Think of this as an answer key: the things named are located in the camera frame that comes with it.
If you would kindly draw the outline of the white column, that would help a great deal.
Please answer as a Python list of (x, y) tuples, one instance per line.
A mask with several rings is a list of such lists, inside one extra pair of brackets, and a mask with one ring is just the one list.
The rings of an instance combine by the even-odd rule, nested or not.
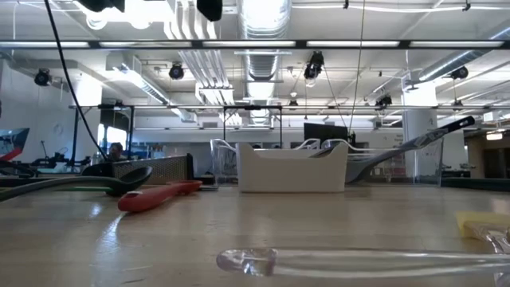
[[(407, 142), (426, 134), (437, 127), (437, 111), (431, 107), (437, 105), (436, 86), (425, 82), (402, 90), (402, 104), (405, 106), (425, 107), (425, 109), (406, 108), (402, 115), (404, 141)], [(429, 147), (408, 151), (405, 154), (406, 175), (412, 179), (431, 176), (436, 171), (436, 155)]]

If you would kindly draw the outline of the black plastic spoon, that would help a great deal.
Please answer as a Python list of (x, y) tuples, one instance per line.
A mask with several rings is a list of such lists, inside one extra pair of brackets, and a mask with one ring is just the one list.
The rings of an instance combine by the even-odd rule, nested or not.
[(50, 191), (64, 189), (65, 187), (108, 187), (109, 196), (119, 197), (129, 191), (141, 187), (150, 177), (151, 167), (141, 167), (130, 171), (123, 177), (117, 179), (103, 176), (76, 176), (59, 179), (48, 179), (37, 183), (29, 183), (18, 187), (10, 188), (0, 192), (0, 202), (26, 195), (35, 191)]

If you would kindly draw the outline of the person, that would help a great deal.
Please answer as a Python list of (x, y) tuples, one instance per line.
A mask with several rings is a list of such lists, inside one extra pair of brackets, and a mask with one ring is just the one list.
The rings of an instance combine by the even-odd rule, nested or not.
[(120, 142), (111, 143), (108, 151), (108, 161), (117, 162), (124, 159), (124, 147)]

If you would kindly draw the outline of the blue red panel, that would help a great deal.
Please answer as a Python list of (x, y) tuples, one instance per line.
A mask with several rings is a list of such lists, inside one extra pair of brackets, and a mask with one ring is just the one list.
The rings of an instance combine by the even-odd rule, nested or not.
[(0, 160), (10, 161), (23, 152), (28, 128), (0, 130)]

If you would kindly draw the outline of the white plastic bin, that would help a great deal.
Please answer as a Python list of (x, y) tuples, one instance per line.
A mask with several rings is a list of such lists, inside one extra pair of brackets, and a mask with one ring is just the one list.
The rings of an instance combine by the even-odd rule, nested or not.
[(237, 179), (241, 192), (339, 193), (346, 183), (348, 147), (342, 143), (326, 156), (305, 150), (255, 150), (238, 143)]

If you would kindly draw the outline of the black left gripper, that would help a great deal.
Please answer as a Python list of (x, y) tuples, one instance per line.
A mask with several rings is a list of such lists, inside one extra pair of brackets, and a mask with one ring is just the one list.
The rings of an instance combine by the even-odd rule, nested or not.
[(222, 0), (197, 0), (197, 9), (210, 22), (222, 19)]

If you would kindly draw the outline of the silver ceiling duct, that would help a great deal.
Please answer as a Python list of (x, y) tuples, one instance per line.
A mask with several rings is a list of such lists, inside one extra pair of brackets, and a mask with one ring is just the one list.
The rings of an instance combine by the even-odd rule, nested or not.
[[(241, 35), (246, 40), (281, 40), (291, 19), (292, 0), (238, 0)], [(249, 50), (243, 57), (246, 96), (252, 105), (269, 105), (281, 56), (277, 49)]]

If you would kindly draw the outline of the yellow sponge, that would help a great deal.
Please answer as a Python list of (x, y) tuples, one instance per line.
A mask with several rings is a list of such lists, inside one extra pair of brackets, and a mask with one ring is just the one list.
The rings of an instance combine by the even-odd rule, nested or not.
[(460, 234), (464, 238), (486, 240), (488, 237), (510, 241), (510, 215), (459, 211), (455, 214)]

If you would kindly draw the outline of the black background rig frame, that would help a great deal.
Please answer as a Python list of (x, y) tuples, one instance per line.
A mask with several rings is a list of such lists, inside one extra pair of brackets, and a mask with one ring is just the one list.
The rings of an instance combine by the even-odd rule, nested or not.
[(77, 144), (78, 144), (78, 131), (79, 131), (79, 122), (82, 120), (84, 127), (87, 127), (85, 114), (90, 112), (91, 110), (100, 110), (101, 113), (104, 111), (108, 111), (112, 114), (112, 123), (115, 122), (116, 113), (118, 111), (129, 110), (129, 120), (128, 120), (128, 129), (127, 129), (127, 141), (124, 145), (124, 150), (127, 152), (127, 158), (131, 159), (131, 146), (132, 146), (132, 137), (134, 132), (134, 124), (135, 124), (135, 106), (134, 105), (120, 105), (120, 104), (99, 104), (96, 106), (69, 106), (69, 108), (75, 110), (74, 116), (74, 125), (73, 125), (73, 147), (70, 159), (76, 159), (77, 154)]
[[(254, 128), (245, 126), (243, 123), (228, 125), (227, 122), (232, 116), (235, 116), (239, 111), (248, 112), (249, 119), (255, 125)], [(258, 123), (253, 120), (264, 120), (269, 123), (269, 126), (259, 127)], [(283, 107), (281, 105), (259, 105), (259, 104), (243, 104), (243, 105), (224, 105), (222, 106), (222, 139), (226, 140), (227, 128), (232, 128), (234, 131), (243, 129), (249, 130), (268, 130), (273, 131), (275, 129), (279, 132), (279, 143), (278, 147), (282, 149), (283, 143)]]

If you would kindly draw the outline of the red slotted spatula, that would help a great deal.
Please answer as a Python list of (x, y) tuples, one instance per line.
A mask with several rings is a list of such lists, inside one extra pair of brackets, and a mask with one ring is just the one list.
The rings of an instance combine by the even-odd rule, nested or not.
[(177, 195), (189, 195), (197, 191), (201, 185), (202, 181), (199, 180), (182, 180), (140, 191), (129, 191), (119, 199), (117, 207), (123, 212), (144, 212), (156, 208)]

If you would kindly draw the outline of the metal box grater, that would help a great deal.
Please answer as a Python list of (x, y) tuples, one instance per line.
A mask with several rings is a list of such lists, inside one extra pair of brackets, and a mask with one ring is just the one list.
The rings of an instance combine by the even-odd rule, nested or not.
[(191, 154), (176, 155), (158, 159), (121, 160), (98, 163), (86, 167), (81, 174), (107, 176), (119, 179), (127, 173), (141, 167), (151, 167), (152, 173), (146, 184), (163, 185), (165, 183), (192, 180), (194, 178), (194, 159)]

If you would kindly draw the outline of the black monitor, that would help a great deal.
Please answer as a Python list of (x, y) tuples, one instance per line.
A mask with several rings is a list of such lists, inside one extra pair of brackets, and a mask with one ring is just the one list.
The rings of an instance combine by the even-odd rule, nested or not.
[(321, 144), (326, 140), (348, 140), (348, 129), (343, 126), (304, 123), (304, 139), (318, 139)]

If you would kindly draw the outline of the long ceiling light bar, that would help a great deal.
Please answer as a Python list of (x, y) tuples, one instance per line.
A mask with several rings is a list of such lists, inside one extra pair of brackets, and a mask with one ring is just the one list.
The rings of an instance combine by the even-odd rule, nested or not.
[(139, 40), (139, 41), (35, 41), (0, 40), (0, 49), (445, 49), (510, 50), (510, 40), (439, 41), (439, 40)]

